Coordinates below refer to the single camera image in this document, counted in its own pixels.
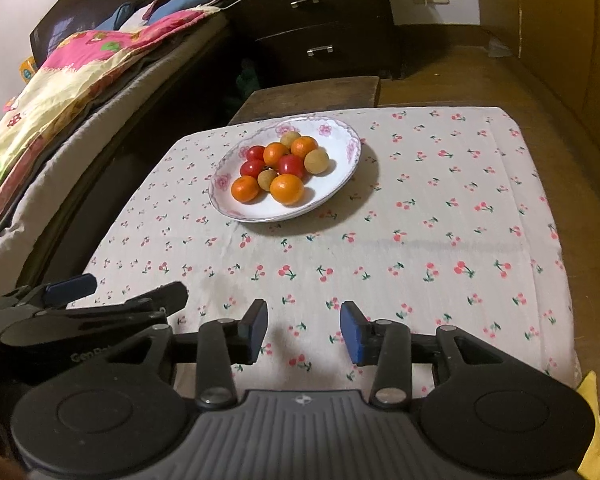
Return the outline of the orange mandarin back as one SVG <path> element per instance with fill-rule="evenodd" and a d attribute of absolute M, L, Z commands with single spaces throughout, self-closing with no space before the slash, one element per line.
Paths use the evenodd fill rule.
<path fill-rule="evenodd" d="M 230 187 L 230 195 L 239 203 L 248 204 L 260 193 L 260 185 L 256 178 L 251 176 L 240 176 Z"/>

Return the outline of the orange mandarin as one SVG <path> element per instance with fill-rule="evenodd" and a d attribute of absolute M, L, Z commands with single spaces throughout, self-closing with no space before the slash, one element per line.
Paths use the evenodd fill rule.
<path fill-rule="evenodd" d="M 317 142 L 310 136 L 299 136 L 291 143 L 291 154 L 301 159 L 305 159 L 306 155 L 318 149 Z"/>
<path fill-rule="evenodd" d="M 277 203 L 292 206 L 302 200 L 304 184 L 294 174 L 279 174 L 272 180 L 268 192 Z"/>
<path fill-rule="evenodd" d="M 289 154 L 289 148 L 280 142 L 272 142 L 263 150 L 263 161 L 268 168 L 276 169 L 279 161 Z"/>
<path fill-rule="evenodd" d="M 260 193 L 260 185 L 256 178 L 251 176 L 240 176 L 230 187 L 230 195 L 239 203 L 248 204 Z"/>

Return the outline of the round red cherry tomato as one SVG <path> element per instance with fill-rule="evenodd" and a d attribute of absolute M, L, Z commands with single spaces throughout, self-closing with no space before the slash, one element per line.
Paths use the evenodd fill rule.
<path fill-rule="evenodd" d="M 264 147 L 262 145 L 253 145 L 246 151 L 246 161 L 253 162 L 254 160 L 264 161 Z"/>

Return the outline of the tan longan back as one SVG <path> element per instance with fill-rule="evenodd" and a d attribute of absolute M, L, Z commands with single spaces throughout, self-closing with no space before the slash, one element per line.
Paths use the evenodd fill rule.
<path fill-rule="evenodd" d="M 308 174 L 322 174 L 329 170 L 330 159 L 324 148 L 316 148 L 306 154 L 303 163 Z"/>

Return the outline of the tan longan with stem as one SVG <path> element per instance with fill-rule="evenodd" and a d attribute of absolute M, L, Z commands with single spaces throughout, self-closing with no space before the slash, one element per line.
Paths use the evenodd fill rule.
<path fill-rule="evenodd" d="M 292 144 L 294 144 L 294 141 L 300 138 L 300 133 L 298 133 L 298 131 L 294 131 L 294 130 L 290 130 L 285 132 L 281 137 L 279 142 L 283 145 L 286 146 L 286 148 L 288 148 L 288 150 L 291 149 Z"/>

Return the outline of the orange mandarin front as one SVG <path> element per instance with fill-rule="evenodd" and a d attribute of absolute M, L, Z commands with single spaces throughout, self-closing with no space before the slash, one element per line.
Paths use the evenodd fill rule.
<path fill-rule="evenodd" d="M 291 154 L 301 159 L 305 159 L 306 155 L 318 149 L 317 142 L 310 136 L 299 136 L 291 143 Z"/>

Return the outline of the grey bed mattress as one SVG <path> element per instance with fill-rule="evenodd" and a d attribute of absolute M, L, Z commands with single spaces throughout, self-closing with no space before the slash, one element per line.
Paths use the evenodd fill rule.
<path fill-rule="evenodd" d="M 221 10 L 164 40 L 129 67 L 44 146 L 27 149 L 0 188 L 0 296 L 60 265 L 64 237 L 104 174 L 132 190 L 176 136 L 206 122 L 226 36 Z"/>

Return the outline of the cherry print tablecloth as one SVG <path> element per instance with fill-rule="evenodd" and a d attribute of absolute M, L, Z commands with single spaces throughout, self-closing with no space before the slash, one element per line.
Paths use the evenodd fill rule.
<path fill-rule="evenodd" d="M 122 208 L 87 265 L 103 306 L 173 281 L 189 292 L 178 333 L 268 304 L 257 363 L 239 389 L 367 390 L 339 327 L 369 318 L 431 334 L 453 324 L 566 385 L 577 381 L 562 248 L 521 128 L 498 108 L 343 110 L 358 169 L 327 203 L 282 223 L 227 219 L 207 191 L 237 142 L 269 120 L 178 140 Z"/>

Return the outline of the white floral ceramic plate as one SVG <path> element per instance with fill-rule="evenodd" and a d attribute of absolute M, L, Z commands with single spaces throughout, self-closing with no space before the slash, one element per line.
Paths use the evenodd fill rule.
<path fill-rule="evenodd" d="M 299 116 L 262 127 L 216 164 L 210 203 L 226 218 L 246 223 L 299 217 L 344 187 L 361 148 L 352 127 L 335 118 Z"/>

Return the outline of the colourful floral quilt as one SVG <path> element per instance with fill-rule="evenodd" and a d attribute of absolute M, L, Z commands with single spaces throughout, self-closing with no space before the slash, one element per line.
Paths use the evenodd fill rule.
<path fill-rule="evenodd" d="M 32 144 L 49 144 L 129 67 L 219 10 L 194 6 L 134 32 L 86 30 L 62 40 L 0 120 L 0 188 Z"/>

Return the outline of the yellow object at edge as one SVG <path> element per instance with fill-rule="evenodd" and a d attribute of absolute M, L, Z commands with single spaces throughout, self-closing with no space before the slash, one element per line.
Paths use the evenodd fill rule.
<path fill-rule="evenodd" d="M 577 393 L 588 402 L 594 415 L 594 434 L 582 462 L 578 474 L 585 480 L 600 480 L 600 404 L 598 403 L 597 375 L 591 370 L 584 376 L 577 388 Z"/>

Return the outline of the dark wooden stool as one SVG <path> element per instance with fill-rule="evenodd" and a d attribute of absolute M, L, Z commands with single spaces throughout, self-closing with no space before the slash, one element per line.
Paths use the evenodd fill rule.
<path fill-rule="evenodd" d="M 261 89 L 247 99 L 230 125 L 329 110 L 376 107 L 380 78 L 356 76 L 321 79 Z"/>

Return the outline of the dark wooden nightstand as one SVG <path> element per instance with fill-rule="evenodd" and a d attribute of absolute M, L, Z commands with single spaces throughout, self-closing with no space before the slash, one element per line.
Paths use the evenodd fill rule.
<path fill-rule="evenodd" d="M 390 0 L 222 0 L 262 88 L 398 70 Z"/>

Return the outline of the brown wooden wardrobe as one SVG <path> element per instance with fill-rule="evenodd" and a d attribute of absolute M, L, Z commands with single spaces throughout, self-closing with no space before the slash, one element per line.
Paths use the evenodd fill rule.
<path fill-rule="evenodd" d="M 479 0 L 479 11 L 600 150 L 600 0 Z"/>

